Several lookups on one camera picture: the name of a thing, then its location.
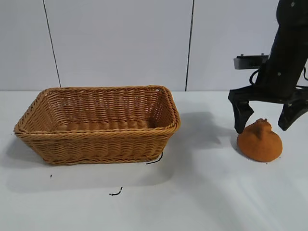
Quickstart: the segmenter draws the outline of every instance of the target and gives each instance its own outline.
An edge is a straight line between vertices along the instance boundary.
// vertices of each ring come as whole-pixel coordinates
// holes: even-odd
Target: woven basket wall
[[[14,132],[46,162],[72,165],[154,160],[179,127],[162,86],[52,88],[37,96]]]

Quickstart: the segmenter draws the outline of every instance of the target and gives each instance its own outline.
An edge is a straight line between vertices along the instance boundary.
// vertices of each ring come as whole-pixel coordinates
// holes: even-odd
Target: black robotic arm
[[[236,69],[259,68],[254,72],[258,73],[255,83],[229,92],[238,133],[254,112],[249,101],[284,104],[278,122],[282,130],[308,111],[308,87],[297,86],[308,58],[308,0],[280,0],[277,21],[279,28],[270,56],[234,59]]]

